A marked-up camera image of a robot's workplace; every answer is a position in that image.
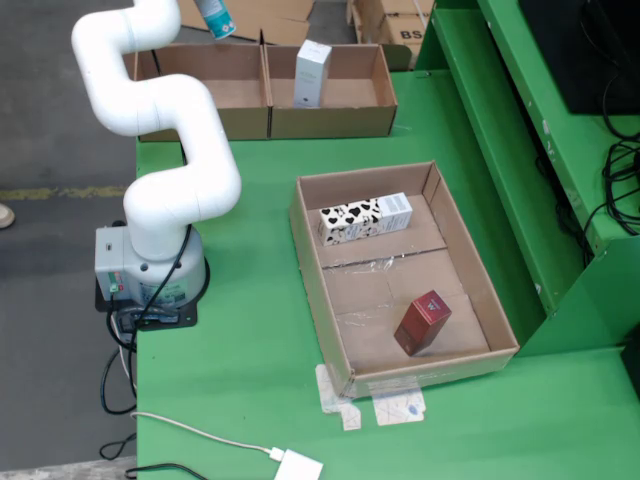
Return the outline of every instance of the red box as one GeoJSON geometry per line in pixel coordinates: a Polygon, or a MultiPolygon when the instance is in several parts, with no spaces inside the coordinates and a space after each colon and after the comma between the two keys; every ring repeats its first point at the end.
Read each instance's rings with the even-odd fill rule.
{"type": "Polygon", "coordinates": [[[434,290],[411,302],[396,333],[396,341],[408,355],[431,345],[451,310],[434,290]]]}

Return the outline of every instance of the white power adapter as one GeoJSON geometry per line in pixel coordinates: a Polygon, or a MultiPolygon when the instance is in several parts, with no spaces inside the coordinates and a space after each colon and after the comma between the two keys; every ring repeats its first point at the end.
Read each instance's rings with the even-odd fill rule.
{"type": "Polygon", "coordinates": [[[320,462],[300,455],[293,450],[283,452],[279,448],[272,448],[269,457],[280,462],[274,480],[318,480],[324,466],[320,462]]]}

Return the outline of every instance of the spray can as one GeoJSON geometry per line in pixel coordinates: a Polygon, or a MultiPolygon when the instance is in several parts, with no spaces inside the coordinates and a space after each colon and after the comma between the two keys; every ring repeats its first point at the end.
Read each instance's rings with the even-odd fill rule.
{"type": "Polygon", "coordinates": [[[236,31],[236,24],[222,0],[196,0],[196,5],[215,38],[225,38],[236,31]]]}

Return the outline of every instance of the green shelf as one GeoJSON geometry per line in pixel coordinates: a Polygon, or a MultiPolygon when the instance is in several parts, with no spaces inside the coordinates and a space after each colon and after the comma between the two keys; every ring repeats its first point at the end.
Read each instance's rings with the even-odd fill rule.
{"type": "Polygon", "coordinates": [[[582,273],[581,250],[562,232],[556,199],[480,10],[438,8],[437,37],[547,313],[582,273]]]}
{"type": "MultiPolygon", "coordinates": [[[[509,72],[578,220],[584,227],[589,215],[604,201],[601,170],[608,148],[616,141],[598,115],[569,112],[553,76],[520,10],[518,0],[478,0],[509,72]]],[[[616,116],[622,131],[640,130],[639,116],[616,116]]],[[[635,179],[615,193],[637,187],[635,179]]],[[[637,212],[640,198],[618,202],[625,211],[637,212]]],[[[597,213],[588,231],[592,248],[602,251],[611,240],[627,234],[605,212],[597,213]]]]}

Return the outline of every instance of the gray floor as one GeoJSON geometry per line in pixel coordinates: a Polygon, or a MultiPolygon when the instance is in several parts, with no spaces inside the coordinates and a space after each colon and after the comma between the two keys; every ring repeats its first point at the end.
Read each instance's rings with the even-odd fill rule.
{"type": "MultiPolygon", "coordinates": [[[[318,0],[310,38],[355,41],[343,2],[318,0]]],[[[123,217],[134,140],[98,124],[70,47],[82,14],[130,4],[0,0],[0,201],[17,215],[0,232],[0,471],[95,460],[135,427],[100,408],[114,347],[92,306],[94,230],[123,217]]],[[[131,402],[122,370],[111,380],[110,402],[131,402]]]]}

